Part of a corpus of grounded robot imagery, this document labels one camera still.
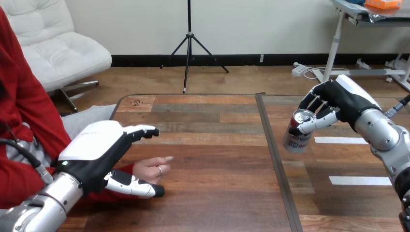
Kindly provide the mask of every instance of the chair leg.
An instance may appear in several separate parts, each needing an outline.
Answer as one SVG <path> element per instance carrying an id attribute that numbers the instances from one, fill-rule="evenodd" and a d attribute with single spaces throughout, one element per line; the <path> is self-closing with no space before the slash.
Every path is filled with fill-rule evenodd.
<path id="1" fill-rule="evenodd" d="M 84 88 L 87 86 L 92 86 L 92 85 L 98 85 L 98 81 L 87 81 L 87 82 L 83 82 L 83 83 L 78 83 L 77 85 L 73 85 L 73 86 L 65 86 L 63 87 L 64 91 L 70 91 L 70 90 L 74 90 L 74 89 L 78 89 L 78 88 Z"/>
<path id="2" fill-rule="evenodd" d="M 74 105 L 74 102 L 70 100 L 67 94 L 64 91 L 64 88 L 59 88 L 60 93 L 64 96 L 65 100 L 67 100 L 68 104 L 71 106 L 74 112 L 78 112 L 77 106 Z"/>
<path id="3" fill-rule="evenodd" d="M 59 88 L 59 91 L 64 96 L 64 98 L 67 100 L 68 104 L 71 106 L 73 111 L 77 113 L 78 112 L 77 107 L 74 105 L 74 102 L 70 100 L 70 98 L 67 96 L 67 94 L 65 92 L 70 91 L 70 90 L 74 90 L 74 89 L 84 88 L 84 87 L 87 87 L 87 86 L 97 86 L 98 84 L 99 84 L 98 81 L 87 81 L 87 82 L 79 83 L 77 85 L 65 86 L 63 88 Z"/>

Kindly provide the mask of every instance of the can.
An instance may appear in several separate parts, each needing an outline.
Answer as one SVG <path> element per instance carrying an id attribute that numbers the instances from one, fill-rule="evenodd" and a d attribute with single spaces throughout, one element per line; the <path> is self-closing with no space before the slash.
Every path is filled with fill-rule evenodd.
<path id="1" fill-rule="evenodd" d="M 309 110 L 296 110 L 289 122 L 288 128 L 286 129 L 285 136 L 283 137 L 283 146 L 286 150 L 292 153 L 303 153 L 306 146 L 309 144 L 309 140 L 312 137 L 312 132 L 306 135 L 294 136 L 289 133 L 290 127 L 297 127 L 303 121 L 314 118 L 315 114 Z"/>

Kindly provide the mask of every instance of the red sleeve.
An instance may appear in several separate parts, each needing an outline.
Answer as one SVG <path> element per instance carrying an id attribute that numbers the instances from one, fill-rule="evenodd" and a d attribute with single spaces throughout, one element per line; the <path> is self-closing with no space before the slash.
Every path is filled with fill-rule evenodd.
<path id="1" fill-rule="evenodd" d="M 43 86 L 31 72 L 30 66 L 24 58 L 20 43 L 17 40 L 7 17 L 0 12 L 3 21 L 2 36 L 9 37 L 8 55 L 16 64 L 16 107 L 24 122 L 30 125 L 36 139 L 43 145 L 51 158 L 55 159 L 70 143 L 60 115 Z"/>
<path id="2" fill-rule="evenodd" d="M 8 209 L 21 204 L 28 196 L 36 194 L 44 187 L 38 173 L 29 165 L 21 162 L 0 158 L 0 209 Z M 119 168 L 132 173 L 133 164 Z M 50 173 L 54 168 L 47 168 Z M 81 199 L 78 204 L 93 202 L 114 202 L 119 200 L 136 200 L 138 197 L 112 192 L 104 189 L 99 193 L 89 194 Z"/>
<path id="3" fill-rule="evenodd" d="M 9 65 L 5 69 L 7 73 L 1 74 L 7 78 L 15 78 L 14 80 L 17 81 L 15 104 L 18 112 L 23 121 L 30 125 L 34 136 L 46 152 L 52 159 L 55 159 L 71 140 L 51 99 L 32 74 L 20 44 L 1 8 L 0 32 L 0 63 Z M 132 164 L 123 169 L 132 173 Z M 54 168 L 48 168 L 48 170 L 53 173 Z M 9 160 L 5 154 L 0 155 L 0 208 L 19 205 L 43 186 L 41 178 L 30 165 Z M 84 201 L 106 202 L 117 201 L 120 198 L 136 199 L 136 197 L 104 190 L 101 193 L 90 194 Z"/>

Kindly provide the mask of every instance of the black tripod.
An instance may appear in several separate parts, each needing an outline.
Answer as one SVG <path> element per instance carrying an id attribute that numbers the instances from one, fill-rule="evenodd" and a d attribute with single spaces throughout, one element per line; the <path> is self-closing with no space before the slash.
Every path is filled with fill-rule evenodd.
<path id="1" fill-rule="evenodd" d="M 219 65 L 217 62 L 217 59 L 214 57 L 214 55 L 212 55 L 208 49 L 202 45 L 201 42 L 199 42 L 199 40 L 195 37 L 195 35 L 192 33 L 191 31 L 191 0 L 188 0 L 188 34 L 186 34 L 184 40 L 182 40 L 182 42 L 178 45 L 178 47 L 176 47 L 175 51 L 169 56 L 168 60 L 166 61 L 166 63 L 168 63 L 168 61 L 172 58 L 172 56 L 175 54 L 176 51 L 178 51 L 178 49 L 182 46 L 182 44 L 188 40 L 188 49 L 187 49 L 187 64 L 185 65 L 185 79 L 184 79 L 184 91 L 183 93 L 185 93 L 186 89 L 187 89 L 187 76 L 188 76 L 188 66 L 190 65 L 190 62 L 192 62 L 192 39 L 194 39 L 210 56 L 212 56 L 212 58 L 214 59 L 215 64 L 217 64 L 217 66 L 221 66 L 226 73 L 229 73 L 229 71 L 225 68 L 225 66 Z"/>

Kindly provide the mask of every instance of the silver robotic forearm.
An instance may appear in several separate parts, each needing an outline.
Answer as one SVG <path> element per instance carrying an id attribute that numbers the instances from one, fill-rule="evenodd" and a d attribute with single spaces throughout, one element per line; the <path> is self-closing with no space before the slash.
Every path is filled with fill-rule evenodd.
<path id="1" fill-rule="evenodd" d="M 83 190 L 67 173 L 53 177 L 53 183 L 0 217 L 1 231 L 55 232 L 64 223 L 66 214 L 83 196 Z"/>
<path id="2" fill-rule="evenodd" d="M 356 131 L 370 144 L 379 158 L 400 199 L 409 193 L 403 175 L 410 167 L 410 136 L 406 128 L 395 125 L 381 111 L 368 109 L 354 124 Z"/>

